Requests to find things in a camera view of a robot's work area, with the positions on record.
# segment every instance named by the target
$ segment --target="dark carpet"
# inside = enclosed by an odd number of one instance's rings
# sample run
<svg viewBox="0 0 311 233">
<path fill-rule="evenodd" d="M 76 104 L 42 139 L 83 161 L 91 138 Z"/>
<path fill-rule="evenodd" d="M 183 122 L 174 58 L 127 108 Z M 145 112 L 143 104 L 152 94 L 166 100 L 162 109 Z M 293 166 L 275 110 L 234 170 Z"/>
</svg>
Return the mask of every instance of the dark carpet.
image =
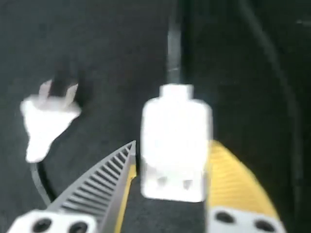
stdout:
<svg viewBox="0 0 311 233">
<path fill-rule="evenodd" d="M 1 232 L 44 208 L 25 162 L 20 102 L 64 57 L 79 61 L 91 94 L 44 162 L 59 195 L 97 161 L 139 140 L 142 107 L 165 82 L 167 2 L 0 1 Z M 193 22 L 188 81 L 213 108 L 215 139 L 253 170 L 291 232 L 291 132 L 278 80 L 237 15 L 199 12 Z M 202 211 L 200 204 L 146 200 L 135 179 L 122 232 L 202 232 Z"/>
</svg>

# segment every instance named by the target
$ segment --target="electrical connector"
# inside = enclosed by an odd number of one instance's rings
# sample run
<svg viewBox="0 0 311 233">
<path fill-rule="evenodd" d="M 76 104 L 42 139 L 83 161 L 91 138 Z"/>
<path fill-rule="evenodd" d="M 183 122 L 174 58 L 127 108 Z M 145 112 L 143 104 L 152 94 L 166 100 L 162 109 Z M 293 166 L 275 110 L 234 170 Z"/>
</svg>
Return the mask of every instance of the electrical connector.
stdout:
<svg viewBox="0 0 311 233">
<path fill-rule="evenodd" d="M 192 99 L 191 85 L 167 84 L 149 100 L 141 125 L 141 192 L 147 198 L 206 198 L 211 108 Z"/>
<path fill-rule="evenodd" d="M 43 83 L 38 95 L 24 99 L 20 110 L 29 136 L 26 153 L 28 163 L 41 162 L 55 138 L 77 118 L 81 109 L 74 102 L 78 84 L 67 89 L 64 97 L 50 96 L 52 80 Z"/>
</svg>

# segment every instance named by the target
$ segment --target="power adapter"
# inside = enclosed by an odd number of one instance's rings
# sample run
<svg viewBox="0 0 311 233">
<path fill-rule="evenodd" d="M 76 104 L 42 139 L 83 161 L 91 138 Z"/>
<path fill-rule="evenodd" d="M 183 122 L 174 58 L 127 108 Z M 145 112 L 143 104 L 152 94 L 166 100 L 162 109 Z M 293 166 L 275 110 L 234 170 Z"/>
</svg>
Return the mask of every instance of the power adapter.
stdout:
<svg viewBox="0 0 311 233">
<path fill-rule="evenodd" d="M 161 86 L 141 124 L 141 192 L 147 198 L 200 202 L 206 198 L 211 108 L 192 99 L 193 87 Z"/>
</svg>

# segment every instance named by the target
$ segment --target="white plug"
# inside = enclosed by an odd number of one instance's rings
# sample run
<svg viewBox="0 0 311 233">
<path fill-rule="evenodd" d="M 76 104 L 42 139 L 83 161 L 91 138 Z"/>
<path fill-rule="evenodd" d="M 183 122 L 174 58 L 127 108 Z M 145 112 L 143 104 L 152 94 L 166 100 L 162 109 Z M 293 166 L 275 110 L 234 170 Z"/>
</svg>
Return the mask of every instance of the white plug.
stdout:
<svg viewBox="0 0 311 233">
<path fill-rule="evenodd" d="M 141 125 L 141 192 L 147 198 L 206 198 L 211 108 L 192 99 L 192 86 L 168 84 L 149 100 Z"/>
<path fill-rule="evenodd" d="M 68 88 L 65 97 L 49 96 L 52 80 L 43 83 L 38 95 L 31 95 L 20 104 L 29 136 L 26 153 L 28 163 L 41 162 L 51 144 L 77 118 L 80 107 L 73 101 L 78 84 Z"/>
</svg>

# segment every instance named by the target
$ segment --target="electrical cord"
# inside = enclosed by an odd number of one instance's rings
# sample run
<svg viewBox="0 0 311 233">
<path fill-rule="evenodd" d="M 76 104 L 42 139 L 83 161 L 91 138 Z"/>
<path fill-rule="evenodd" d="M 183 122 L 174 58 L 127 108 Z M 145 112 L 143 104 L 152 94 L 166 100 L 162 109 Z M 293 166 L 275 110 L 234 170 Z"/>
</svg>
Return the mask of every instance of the electrical cord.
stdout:
<svg viewBox="0 0 311 233">
<path fill-rule="evenodd" d="M 184 54 L 182 43 L 184 14 L 184 0 L 173 0 L 167 38 L 167 82 L 173 84 L 182 84 L 183 82 L 182 57 Z"/>
<path fill-rule="evenodd" d="M 282 70 L 276 48 L 262 29 L 262 26 L 255 16 L 248 0 L 239 0 L 241 14 L 248 24 L 250 30 L 257 39 L 259 45 L 264 50 L 266 57 L 279 80 L 283 94 L 287 101 L 287 111 L 292 120 L 292 158 L 291 158 L 291 174 L 292 187 L 294 197 L 294 213 L 295 219 L 299 219 L 301 209 L 302 189 L 303 189 L 303 142 L 300 122 L 300 110 L 295 94 L 288 83 L 288 78 Z"/>
<path fill-rule="evenodd" d="M 41 163 L 32 163 L 30 164 L 30 171 L 34 185 L 40 197 L 46 206 L 49 206 L 55 200 L 55 194 L 46 177 L 43 165 Z"/>
</svg>

